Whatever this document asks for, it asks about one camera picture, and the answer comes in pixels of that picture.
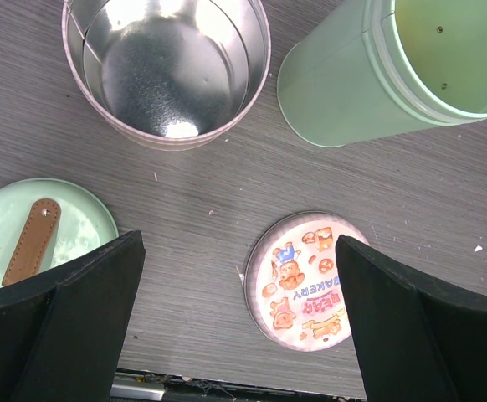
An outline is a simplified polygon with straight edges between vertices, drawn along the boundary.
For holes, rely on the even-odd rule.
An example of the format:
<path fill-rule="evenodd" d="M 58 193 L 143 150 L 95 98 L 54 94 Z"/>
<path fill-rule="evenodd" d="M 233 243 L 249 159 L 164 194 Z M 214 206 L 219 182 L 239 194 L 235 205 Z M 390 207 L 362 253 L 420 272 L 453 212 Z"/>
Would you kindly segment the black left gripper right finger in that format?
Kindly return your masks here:
<path fill-rule="evenodd" d="M 487 401 L 487 296 L 350 236 L 336 264 L 370 401 Z"/>

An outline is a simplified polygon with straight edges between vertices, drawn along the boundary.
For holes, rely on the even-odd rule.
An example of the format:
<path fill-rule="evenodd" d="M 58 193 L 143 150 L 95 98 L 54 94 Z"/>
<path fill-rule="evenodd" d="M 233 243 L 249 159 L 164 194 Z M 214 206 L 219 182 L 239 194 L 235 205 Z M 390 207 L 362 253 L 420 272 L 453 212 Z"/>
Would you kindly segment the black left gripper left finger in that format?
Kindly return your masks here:
<path fill-rule="evenodd" d="M 140 283 L 139 230 L 0 288 L 0 401 L 107 401 Z"/>

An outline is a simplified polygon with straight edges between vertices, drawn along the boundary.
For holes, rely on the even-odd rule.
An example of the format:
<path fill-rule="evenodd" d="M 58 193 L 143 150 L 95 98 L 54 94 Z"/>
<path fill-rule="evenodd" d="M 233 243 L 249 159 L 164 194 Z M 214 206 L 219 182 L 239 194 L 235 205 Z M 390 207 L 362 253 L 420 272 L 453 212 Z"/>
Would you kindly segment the tall green canister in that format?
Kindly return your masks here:
<path fill-rule="evenodd" d="M 487 1 L 345 1 L 285 56 L 290 128 L 340 147 L 487 119 Z"/>

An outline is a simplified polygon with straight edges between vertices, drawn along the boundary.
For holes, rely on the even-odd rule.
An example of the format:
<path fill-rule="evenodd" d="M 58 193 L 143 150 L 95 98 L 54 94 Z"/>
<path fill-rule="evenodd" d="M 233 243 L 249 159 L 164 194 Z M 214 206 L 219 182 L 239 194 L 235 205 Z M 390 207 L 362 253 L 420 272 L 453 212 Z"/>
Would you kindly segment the round silver tin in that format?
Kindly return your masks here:
<path fill-rule="evenodd" d="M 260 1 L 66 1 L 64 52 L 85 99 L 124 137 L 164 151 L 236 126 L 264 87 Z"/>

